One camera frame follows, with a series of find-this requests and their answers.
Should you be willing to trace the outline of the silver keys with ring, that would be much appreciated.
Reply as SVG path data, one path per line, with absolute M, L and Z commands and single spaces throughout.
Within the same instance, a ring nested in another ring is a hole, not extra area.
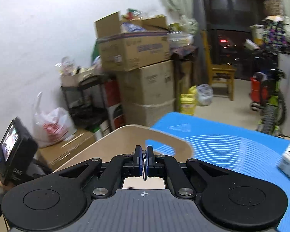
M 147 180 L 147 152 L 142 150 L 142 178 L 144 181 Z

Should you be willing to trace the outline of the beige plastic storage bin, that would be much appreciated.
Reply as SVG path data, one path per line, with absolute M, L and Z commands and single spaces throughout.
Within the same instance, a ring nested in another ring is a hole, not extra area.
M 192 155 L 191 146 L 182 139 L 148 127 L 126 125 L 87 147 L 56 172 L 34 184 L 52 190 L 61 197 L 77 195 L 82 199 L 83 184 L 99 174 L 103 163 L 110 162 L 113 157 L 121 154 L 132 154 L 136 145 L 143 148 L 148 139 L 173 147 L 176 151 L 174 158 L 178 163 Z

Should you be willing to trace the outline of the cardboard box on floor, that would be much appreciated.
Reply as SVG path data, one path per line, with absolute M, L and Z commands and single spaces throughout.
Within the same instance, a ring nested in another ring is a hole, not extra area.
M 37 150 L 37 159 L 47 165 L 52 171 L 57 170 L 73 156 L 96 142 L 92 132 L 78 129 L 63 141 Z

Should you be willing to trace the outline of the white red plastic bag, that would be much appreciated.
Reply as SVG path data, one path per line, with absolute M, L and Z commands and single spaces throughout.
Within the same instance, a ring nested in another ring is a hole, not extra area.
M 42 111 L 42 95 L 42 92 L 38 93 L 32 108 L 33 138 L 39 148 L 59 143 L 77 131 L 69 112 L 64 108 L 58 107 L 49 113 Z

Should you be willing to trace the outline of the yellow detergent jug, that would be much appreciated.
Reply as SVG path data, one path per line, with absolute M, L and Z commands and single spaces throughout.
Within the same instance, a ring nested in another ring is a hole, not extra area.
M 195 108 L 197 105 L 197 86 L 192 86 L 188 89 L 187 94 L 180 96 L 180 113 L 185 115 L 194 116 Z

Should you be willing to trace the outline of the black metal shelf cart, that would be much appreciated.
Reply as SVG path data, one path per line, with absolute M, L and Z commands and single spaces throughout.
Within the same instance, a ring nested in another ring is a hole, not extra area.
M 102 90 L 106 81 L 105 75 L 91 75 L 76 86 L 61 86 L 68 112 L 76 127 L 90 131 L 103 122 L 109 123 Z M 102 106 L 97 106 L 91 91 L 96 86 L 99 88 Z

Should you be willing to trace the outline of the large cardboard box stack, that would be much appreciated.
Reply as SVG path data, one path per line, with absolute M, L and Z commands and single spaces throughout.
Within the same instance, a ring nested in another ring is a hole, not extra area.
M 174 77 L 171 60 L 129 72 L 117 73 L 121 104 L 127 124 L 153 126 L 174 111 Z

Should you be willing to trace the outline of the grey plastic bag floor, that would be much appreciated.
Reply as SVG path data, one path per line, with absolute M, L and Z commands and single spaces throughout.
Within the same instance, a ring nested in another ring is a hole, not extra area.
M 201 84 L 197 86 L 197 104 L 199 106 L 208 106 L 213 100 L 213 89 L 208 84 Z

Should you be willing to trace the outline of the blue silicone baking mat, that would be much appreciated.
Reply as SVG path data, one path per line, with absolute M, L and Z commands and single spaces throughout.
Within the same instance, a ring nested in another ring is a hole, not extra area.
M 164 115 L 152 128 L 188 142 L 196 159 L 281 187 L 289 204 L 278 230 L 290 231 L 290 179 L 278 168 L 290 141 L 177 112 Z

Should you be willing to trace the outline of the wooden chair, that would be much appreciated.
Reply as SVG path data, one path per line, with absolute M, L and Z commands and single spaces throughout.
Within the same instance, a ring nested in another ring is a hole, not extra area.
M 201 30 L 200 35 L 202 37 L 202 42 L 204 46 L 205 52 L 205 62 L 207 65 L 207 73 L 208 73 L 208 84 L 226 84 L 229 99 L 231 101 L 234 100 L 234 80 L 236 68 L 234 68 L 231 64 L 213 64 L 211 55 L 210 55 L 210 45 L 208 43 L 207 31 Z

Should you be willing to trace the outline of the open cardboard box top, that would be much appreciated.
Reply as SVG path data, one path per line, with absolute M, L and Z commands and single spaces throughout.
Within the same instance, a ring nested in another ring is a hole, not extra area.
M 163 15 L 126 20 L 118 12 L 95 21 L 102 68 L 128 72 L 170 59 Z

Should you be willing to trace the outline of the red bucket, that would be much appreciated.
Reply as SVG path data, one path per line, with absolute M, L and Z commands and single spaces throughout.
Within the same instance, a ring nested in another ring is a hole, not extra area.
M 267 82 L 267 76 L 262 72 L 256 72 L 251 78 L 251 91 L 250 91 L 250 98 L 252 100 L 250 104 L 250 109 L 252 111 L 258 111 L 262 109 L 264 103 L 267 99 L 267 86 L 265 82 Z

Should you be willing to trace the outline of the green black bicycle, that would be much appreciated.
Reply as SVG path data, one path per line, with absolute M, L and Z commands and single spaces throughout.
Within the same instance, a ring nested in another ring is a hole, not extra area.
M 267 135 L 283 138 L 281 126 L 286 119 L 286 102 L 280 91 L 280 81 L 286 78 L 285 73 L 278 68 L 278 54 L 261 48 L 249 39 L 245 40 L 245 48 L 252 53 L 257 66 L 256 72 L 267 76 L 267 99 L 262 109 L 259 109 L 260 120 L 256 131 Z

